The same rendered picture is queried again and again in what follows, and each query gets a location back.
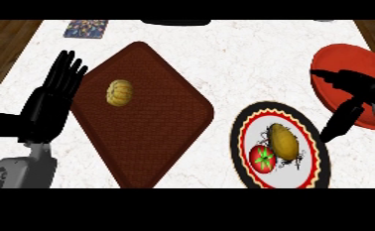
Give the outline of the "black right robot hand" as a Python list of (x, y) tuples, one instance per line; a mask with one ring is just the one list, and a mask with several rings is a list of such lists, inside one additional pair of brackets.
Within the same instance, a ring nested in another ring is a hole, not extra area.
[(338, 72), (313, 69), (310, 73), (331, 83), (335, 89), (352, 95), (352, 98), (340, 104), (322, 129), (319, 138), (328, 143), (350, 130), (365, 111), (363, 104), (372, 107), (375, 115), (375, 77), (349, 69)]

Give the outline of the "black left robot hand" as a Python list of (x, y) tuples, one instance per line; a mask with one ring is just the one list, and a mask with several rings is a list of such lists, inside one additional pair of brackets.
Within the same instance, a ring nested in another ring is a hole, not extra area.
[(74, 51), (61, 51), (45, 83), (33, 91), (19, 115), (0, 113), (0, 137), (19, 143), (50, 143), (61, 135), (89, 67)]

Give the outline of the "red bowl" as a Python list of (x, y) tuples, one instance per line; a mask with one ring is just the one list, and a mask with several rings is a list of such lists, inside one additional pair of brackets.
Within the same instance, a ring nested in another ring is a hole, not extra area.
[[(329, 45), (313, 55), (310, 69), (332, 72), (346, 69), (372, 77), (368, 85), (360, 87), (366, 102), (363, 103), (365, 111), (355, 125), (375, 130), (375, 53), (358, 46)], [(353, 97), (353, 94), (334, 88), (332, 84), (315, 74), (310, 76), (310, 85), (324, 106), (334, 112), (340, 104)]]

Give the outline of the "yellow lemon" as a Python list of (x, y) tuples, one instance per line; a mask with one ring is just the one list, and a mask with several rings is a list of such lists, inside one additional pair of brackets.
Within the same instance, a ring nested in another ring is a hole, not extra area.
[(287, 161), (293, 161), (298, 154), (298, 141), (293, 132), (279, 123), (273, 123), (270, 126), (269, 140), (278, 157)]

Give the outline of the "patterned black-rimmed plate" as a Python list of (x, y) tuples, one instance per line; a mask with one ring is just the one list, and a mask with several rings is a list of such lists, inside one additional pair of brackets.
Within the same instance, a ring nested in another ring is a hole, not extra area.
[[(270, 146), (273, 123), (282, 124), (293, 132), (298, 154), (293, 161), (276, 155), (273, 171), (259, 173), (250, 163), (250, 150), (256, 145)], [(328, 188), (331, 166), (326, 147), (312, 122), (293, 107), (264, 101), (242, 110), (233, 123), (231, 150), (236, 172), (248, 188)]]

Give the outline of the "small yellow ribbed squash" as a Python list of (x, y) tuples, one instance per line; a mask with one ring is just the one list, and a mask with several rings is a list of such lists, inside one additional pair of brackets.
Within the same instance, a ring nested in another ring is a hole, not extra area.
[(109, 84), (107, 89), (107, 103), (112, 106), (121, 107), (129, 103), (132, 95), (133, 87), (130, 82), (124, 79), (118, 79)]

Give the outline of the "dark brown woven placemat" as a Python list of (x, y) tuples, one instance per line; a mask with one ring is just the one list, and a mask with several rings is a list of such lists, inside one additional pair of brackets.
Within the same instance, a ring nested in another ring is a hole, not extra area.
[[(129, 103), (107, 103), (109, 84), (133, 87)], [(214, 108), (143, 42), (130, 44), (86, 75), (73, 112), (120, 186), (151, 188), (214, 118)]]

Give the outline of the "colourful patterned square coaster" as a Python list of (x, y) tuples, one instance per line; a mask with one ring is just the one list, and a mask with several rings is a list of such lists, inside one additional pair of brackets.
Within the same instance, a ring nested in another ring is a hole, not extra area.
[(108, 20), (73, 20), (68, 24), (64, 37), (78, 39), (101, 39)]

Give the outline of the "red tomato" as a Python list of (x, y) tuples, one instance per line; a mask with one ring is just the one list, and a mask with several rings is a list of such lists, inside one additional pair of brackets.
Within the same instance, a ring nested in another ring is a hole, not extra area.
[(250, 163), (259, 173), (270, 173), (276, 167), (273, 150), (263, 145), (256, 145), (250, 150)]

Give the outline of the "black rounded appliance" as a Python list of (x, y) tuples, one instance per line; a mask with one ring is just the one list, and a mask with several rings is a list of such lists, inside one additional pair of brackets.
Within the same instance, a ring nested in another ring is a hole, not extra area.
[(160, 26), (205, 26), (211, 20), (140, 20), (145, 24)]

